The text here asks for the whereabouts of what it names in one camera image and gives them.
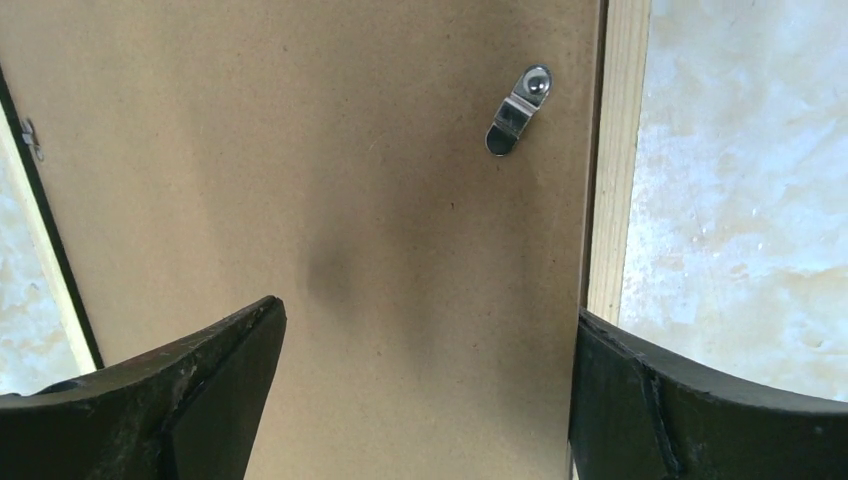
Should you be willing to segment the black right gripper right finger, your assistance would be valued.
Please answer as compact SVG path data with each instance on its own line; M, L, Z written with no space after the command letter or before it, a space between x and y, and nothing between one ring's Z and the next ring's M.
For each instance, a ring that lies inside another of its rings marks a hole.
M847 406L709 368L582 311L569 441L582 479L843 479Z

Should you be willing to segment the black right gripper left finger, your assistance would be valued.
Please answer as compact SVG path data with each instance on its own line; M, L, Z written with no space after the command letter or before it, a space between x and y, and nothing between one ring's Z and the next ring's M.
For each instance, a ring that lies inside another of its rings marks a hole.
M277 370L261 300L116 365L1 398L5 479L241 479Z

